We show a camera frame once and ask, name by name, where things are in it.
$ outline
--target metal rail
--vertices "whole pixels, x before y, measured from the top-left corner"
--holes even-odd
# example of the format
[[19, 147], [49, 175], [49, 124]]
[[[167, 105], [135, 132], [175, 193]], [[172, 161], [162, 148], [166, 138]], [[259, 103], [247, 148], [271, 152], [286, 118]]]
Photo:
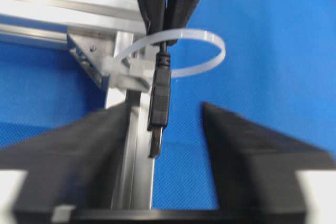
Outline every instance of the metal rail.
[[[4, 42], [68, 50], [67, 33], [84, 31], [111, 38], [111, 47], [104, 49], [112, 50], [115, 57], [145, 35], [136, 0], [0, 0], [0, 6], [0, 41]], [[157, 48], [146, 47], [137, 57], [155, 61], [156, 52]], [[148, 158], [150, 93], [108, 88], [106, 108], [124, 101], [132, 110], [112, 208], [150, 209], [154, 172], [154, 159]]]

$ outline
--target bolt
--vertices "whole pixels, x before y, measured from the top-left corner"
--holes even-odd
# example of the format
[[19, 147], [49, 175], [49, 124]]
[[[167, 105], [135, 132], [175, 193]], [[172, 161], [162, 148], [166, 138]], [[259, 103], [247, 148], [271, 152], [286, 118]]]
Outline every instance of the bolt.
[[94, 52], [97, 50], [97, 47], [95, 45], [90, 46], [90, 52]]

